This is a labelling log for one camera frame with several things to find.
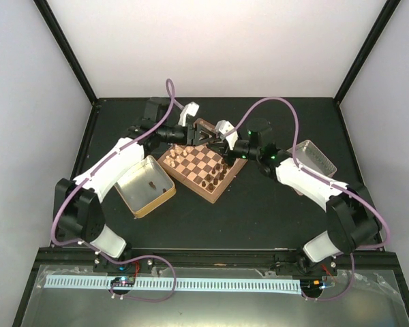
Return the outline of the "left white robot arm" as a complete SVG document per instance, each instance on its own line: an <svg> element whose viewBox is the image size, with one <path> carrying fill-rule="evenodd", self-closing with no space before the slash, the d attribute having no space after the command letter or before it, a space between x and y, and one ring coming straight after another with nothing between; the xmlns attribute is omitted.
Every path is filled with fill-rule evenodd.
<svg viewBox="0 0 409 327"><path fill-rule="evenodd" d="M106 225L102 202L107 193L161 143L197 146L216 138L210 129L188 121L198 112L199 105L195 102L180 107L176 124L167 124L177 104L175 99L149 99L144 115L124 131L107 154L86 172L72 180L63 178L56 184L50 231L54 244L84 243L107 255L108 263L118 272L132 266L133 256L125 250L126 241Z"/></svg>

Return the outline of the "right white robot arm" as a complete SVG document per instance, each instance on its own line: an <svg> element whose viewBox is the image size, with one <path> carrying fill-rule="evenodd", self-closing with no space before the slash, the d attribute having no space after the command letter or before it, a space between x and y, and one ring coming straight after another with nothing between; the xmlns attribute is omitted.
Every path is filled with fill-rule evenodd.
<svg viewBox="0 0 409 327"><path fill-rule="evenodd" d="M253 160L263 175L308 197L326 213L326 230L305 243L296 258L301 273L313 274L325 258L350 254L381 230L365 186L350 187L297 161L272 141L268 121L255 120L246 140L225 120L217 123L215 133L208 147L229 166L237 159Z"/></svg>

